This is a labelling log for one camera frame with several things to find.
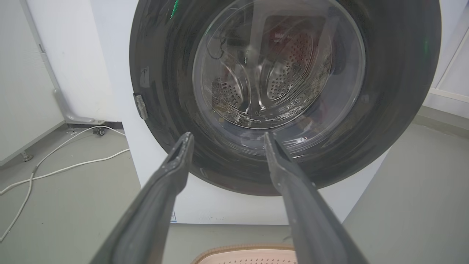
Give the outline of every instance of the white cable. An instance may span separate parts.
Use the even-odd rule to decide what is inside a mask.
[[[16,187],[16,186],[18,186],[18,185],[21,185],[21,184],[26,183],[26,182],[29,182],[29,183],[30,183],[29,188],[28,188],[28,193],[26,194],[26,198],[24,199],[23,204],[21,205],[20,209],[18,210],[18,213],[16,214],[15,218],[14,218],[13,221],[11,222],[10,226],[9,226],[9,227],[6,229],[6,231],[3,233],[3,236],[0,237],[0,242],[2,242],[2,241],[5,239],[5,237],[6,237],[7,234],[10,232],[11,228],[13,227],[13,225],[15,224],[16,220],[17,220],[18,217],[20,216],[21,212],[23,211],[23,208],[24,208],[24,206],[25,206],[26,202],[28,201],[29,196],[30,196],[30,194],[31,194],[32,181],[33,181],[33,180],[45,178],[45,177],[47,177],[47,176],[51,176],[51,175],[53,175],[53,174],[56,174],[56,173],[59,173],[59,172],[62,172],[62,171],[66,171],[66,170],[72,169],[72,168],[77,167],[77,166],[80,166],[80,165],[89,164],[89,163],[93,163],[93,162],[99,162],[99,161],[105,161],[105,160],[114,158],[115,156],[117,156],[117,155],[119,155],[119,154],[122,154],[122,153],[124,153],[124,152],[126,152],[126,151],[129,151],[129,148],[127,148],[127,149],[122,150],[122,151],[120,151],[120,152],[118,152],[118,153],[116,153],[116,154],[114,154],[114,155],[112,155],[112,156],[110,156],[110,157],[107,157],[107,158],[102,158],[102,159],[98,159],[98,160],[92,160],[92,161],[82,162],[82,163],[79,163],[79,164],[75,164],[75,165],[69,166],[69,167],[67,167],[67,168],[60,169],[60,170],[58,170],[58,171],[54,171],[54,172],[48,173],[48,174],[43,175],[43,176],[34,177],[34,174],[35,174],[36,171],[38,170],[39,165],[41,165],[41,163],[42,163],[48,156],[52,155],[52,153],[54,153],[55,151],[57,151],[59,148],[61,148],[63,145],[65,145],[65,144],[66,144],[67,142],[69,142],[70,140],[72,140],[72,139],[76,138],[77,136],[79,136],[81,133],[86,132],[86,131],[88,131],[88,130],[90,130],[90,129],[93,129],[93,128],[95,128],[95,127],[105,127],[105,128],[107,128],[107,129],[110,129],[110,130],[112,130],[112,131],[115,131],[115,132],[117,132],[117,133],[119,133],[119,134],[125,136],[124,133],[121,133],[121,132],[119,132],[119,131],[117,131],[117,130],[115,130],[115,129],[112,129],[112,128],[108,127],[108,126],[105,126],[105,125],[97,125],[97,126],[94,126],[94,127],[87,128],[87,129],[81,131],[80,133],[76,134],[76,135],[73,136],[72,138],[68,139],[67,141],[63,142],[60,146],[58,146],[56,149],[54,149],[51,153],[47,154],[47,155],[34,167],[32,173],[31,173],[31,176],[30,176],[30,178],[29,178],[28,180],[23,180],[23,181],[14,183],[14,184],[12,184],[12,185],[6,187],[3,191],[0,192],[0,195],[3,195],[3,194],[6,193],[7,191],[11,190],[12,188],[14,188],[14,187]]]

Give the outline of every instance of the metal stand leg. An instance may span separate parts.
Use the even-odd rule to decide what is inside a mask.
[[[30,161],[34,157],[33,155],[26,153],[26,151],[23,151],[21,156],[23,156],[23,162]]]

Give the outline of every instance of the washing machine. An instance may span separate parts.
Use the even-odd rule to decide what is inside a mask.
[[[195,136],[176,223],[288,224],[265,131],[343,221],[422,105],[442,35],[437,0],[91,5],[141,185]]]

